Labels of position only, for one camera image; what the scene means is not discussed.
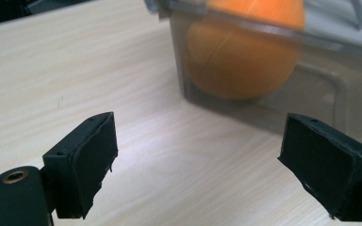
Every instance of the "dark object in background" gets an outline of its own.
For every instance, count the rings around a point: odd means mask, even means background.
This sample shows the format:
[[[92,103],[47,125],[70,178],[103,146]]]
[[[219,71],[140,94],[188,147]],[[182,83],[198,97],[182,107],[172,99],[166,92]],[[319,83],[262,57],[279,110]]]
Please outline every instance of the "dark object in background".
[[[43,155],[44,167],[19,167],[0,175],[0,226],[53,225],[85,218],[117,157],[113,113],[91,117]]]
[[[0,23],[90,0],[0,0]]]
[[[279,160],[328,213],[362,221],[362,144],[327,124],[288,114]]]

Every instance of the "round orange object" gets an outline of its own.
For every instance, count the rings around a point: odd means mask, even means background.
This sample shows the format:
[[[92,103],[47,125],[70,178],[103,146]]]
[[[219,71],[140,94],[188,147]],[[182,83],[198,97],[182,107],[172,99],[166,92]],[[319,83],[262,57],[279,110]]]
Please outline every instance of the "round orange object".
[[[210,0],[229,14],[304,29],[303,0]],[[281,86],[298,60],[291,40],[215,19],[193,24],[183,53],[185,72],[203,91],[225,99],[252,99]]]

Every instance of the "wood grain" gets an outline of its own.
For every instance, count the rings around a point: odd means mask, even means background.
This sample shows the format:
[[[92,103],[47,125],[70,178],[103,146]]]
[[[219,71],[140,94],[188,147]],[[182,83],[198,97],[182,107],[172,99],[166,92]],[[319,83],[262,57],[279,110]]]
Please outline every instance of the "wood grain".
[[[85,220],[56,225],[361,225],[331,220],[281,136],[189,104],[168,22],[100,0],[0,24],[0,173],[113,111],[119,157]]]

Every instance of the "wooden table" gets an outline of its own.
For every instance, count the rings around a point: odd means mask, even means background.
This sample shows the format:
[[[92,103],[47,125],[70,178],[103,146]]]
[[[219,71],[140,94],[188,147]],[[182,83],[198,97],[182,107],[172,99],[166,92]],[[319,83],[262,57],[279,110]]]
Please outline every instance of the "wooden table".
[[[113,111],[119,157],[82,219],[56,225],[361,225],[331,220],[278,162],[282,137],[188,103],[169,23],[100,0],[0,24],[0,173]]]

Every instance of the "transparent plastic bin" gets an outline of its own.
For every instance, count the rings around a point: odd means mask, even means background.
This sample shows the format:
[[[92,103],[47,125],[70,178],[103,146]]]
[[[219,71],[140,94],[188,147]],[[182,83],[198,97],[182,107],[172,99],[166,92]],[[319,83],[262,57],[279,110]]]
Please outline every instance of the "transparent plastic bin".
[[[362,46],[211,10],[205,8],[205,1],[185,2],[155,1],[151,9],[157,7],[161,18],[170,18],[180,88],[188,101],[280,134],[288,112],[303,114],[362,141]],[[279,45],[299,45],[299,60],[288,80],[253,100],[227,100],[200,90],[190,80],[183,53],[190,26],[207,18],[210,23],[206,25],[221,24],[218,29],[229,26]]]

